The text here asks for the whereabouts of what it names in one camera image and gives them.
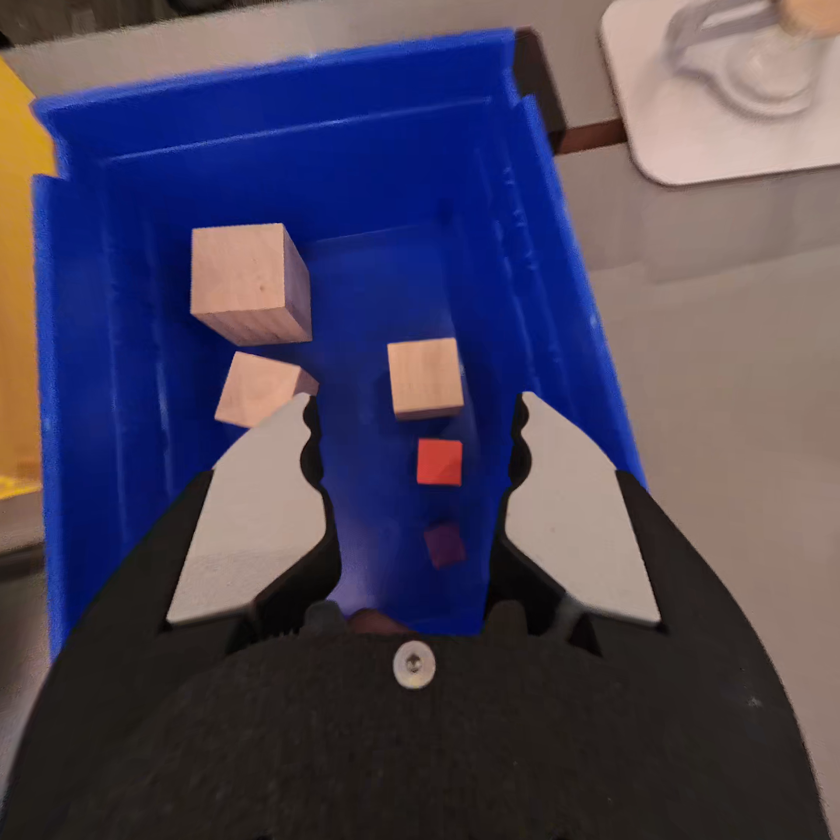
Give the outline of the red wooden cube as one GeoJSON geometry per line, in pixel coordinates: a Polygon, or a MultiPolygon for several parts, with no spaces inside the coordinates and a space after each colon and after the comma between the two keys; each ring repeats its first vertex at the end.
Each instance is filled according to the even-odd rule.
{"type": "Polygon", "coordinates": [[[461,487],[464,446],[454,439],[422,437],[417,442],[416,483],[461,487]]]}

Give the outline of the blue plastic bin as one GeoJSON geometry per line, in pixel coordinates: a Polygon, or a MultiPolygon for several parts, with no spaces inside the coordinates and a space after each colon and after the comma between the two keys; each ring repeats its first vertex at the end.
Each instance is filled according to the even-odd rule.
{"type": "Polygon", "coordinates": [[[332,597],[429,634],[477,631],[536,392],[641,481],[539,106],[494,30],[42,98],[33,179],[51,654],[183,488],[240,432],[214,420],[234,346],[189,308],[194,228],[281,223],[313,339],[262,346],[320,384],[343,575],[332,597]],[[455,338],[465,406],[396,420],[388,343],[455,338]],[[462,486],[417,484],[420,438],[462,486]],[[456,522],[436,570],[425,529],[456,522]]]}

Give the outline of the large wooden cube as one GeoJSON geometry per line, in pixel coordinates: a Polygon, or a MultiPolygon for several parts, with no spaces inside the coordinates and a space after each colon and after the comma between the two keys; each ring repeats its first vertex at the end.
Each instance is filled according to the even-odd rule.
{"type": "Polygon", "coordinates": [[[190,312],[237,347],[312,341],[310,274],[284,224],[195,227],[190,312]]]}

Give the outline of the yellow plastic bin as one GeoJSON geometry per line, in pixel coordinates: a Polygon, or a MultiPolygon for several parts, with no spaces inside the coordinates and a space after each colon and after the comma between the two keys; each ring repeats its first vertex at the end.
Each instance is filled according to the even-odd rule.
{"type": "Polygon", "coordinates": [[[32,179],[56,173],[34,95],[1,61],[1,499],[41,489],[32,179]]]}

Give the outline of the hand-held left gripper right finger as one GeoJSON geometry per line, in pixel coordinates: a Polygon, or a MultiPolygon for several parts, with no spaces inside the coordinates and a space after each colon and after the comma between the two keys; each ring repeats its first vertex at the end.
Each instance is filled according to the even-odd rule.
{"type": "Polygon", "coordinates": [[[497,599],[529,631],[581,615],[655,627],[661,615],[619,481],[603,449],[534,392],[518,395],[509,488],[497,518],[497,599]]]}

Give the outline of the purple wooden cube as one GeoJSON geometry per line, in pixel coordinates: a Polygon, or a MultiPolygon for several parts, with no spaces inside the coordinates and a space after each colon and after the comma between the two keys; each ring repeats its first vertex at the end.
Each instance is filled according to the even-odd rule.
{"type": "Polygon", "coordinates": [[[436,570],[442,571],[466,561],[466,546],[456,522],[436,523],[425,529],[423,537],[429,559],[436,570]]]}

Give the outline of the medium wooden cube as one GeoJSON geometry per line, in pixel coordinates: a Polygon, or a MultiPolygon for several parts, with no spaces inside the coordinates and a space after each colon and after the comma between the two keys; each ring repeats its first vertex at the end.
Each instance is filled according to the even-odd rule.
{"type": "Polygon", "coordinates": [[[315,396],[318,381],[298,364],[236,351],[227,372],[214,418],[252,428],[299,393],[315,396]]]}
{"type": "Polygon", "coordinates": [[[388,343],[395,418],[400,422],[454,417],[465,406],[455,338],[388,343]]]}

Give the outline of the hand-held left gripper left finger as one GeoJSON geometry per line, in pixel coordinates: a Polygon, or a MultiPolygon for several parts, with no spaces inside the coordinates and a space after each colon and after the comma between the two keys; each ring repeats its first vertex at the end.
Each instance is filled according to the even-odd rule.
{"type": "Polygon", "coordinates": [[[342,559],[320,442],[317,398],[299,394],[218,460],[168,624],[245,617],[298,631],[309,606],[329,598],[342,559]]]}

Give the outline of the white folding stand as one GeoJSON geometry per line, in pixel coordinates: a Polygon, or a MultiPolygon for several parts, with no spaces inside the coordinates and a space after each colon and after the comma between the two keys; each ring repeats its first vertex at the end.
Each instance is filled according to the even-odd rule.
{"type": "Polygon", "coordinates": [[[693,186],[838,167],[838,1],[619,1],[601,43],[638,169],[693,186]]]}

